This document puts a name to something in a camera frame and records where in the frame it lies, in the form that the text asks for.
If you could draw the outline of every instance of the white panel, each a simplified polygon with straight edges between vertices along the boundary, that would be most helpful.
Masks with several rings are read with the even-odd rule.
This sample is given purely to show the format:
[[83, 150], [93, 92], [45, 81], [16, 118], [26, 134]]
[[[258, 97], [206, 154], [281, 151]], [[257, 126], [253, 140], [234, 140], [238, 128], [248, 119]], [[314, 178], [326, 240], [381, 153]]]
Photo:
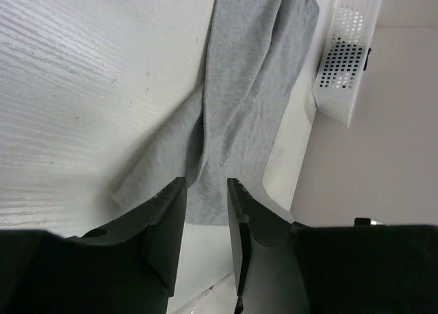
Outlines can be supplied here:
[[202, 81], [213, 3], [0, 0], [3, 226], [114, 217], [103, 195]]

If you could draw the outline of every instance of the fabric fold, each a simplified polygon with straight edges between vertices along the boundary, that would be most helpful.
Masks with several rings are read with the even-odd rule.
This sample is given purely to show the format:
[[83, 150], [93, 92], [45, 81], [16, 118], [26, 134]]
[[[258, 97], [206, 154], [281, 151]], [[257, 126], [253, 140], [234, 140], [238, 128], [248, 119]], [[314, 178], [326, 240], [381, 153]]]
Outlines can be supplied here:
[[278, 205], [263, 173], [318, 19], [315, 0], [216, 0], [205, 82], [172, 115], [114, 194], [130, 210], [177, 176], [186, 221], [227, 224], [227, 178]]

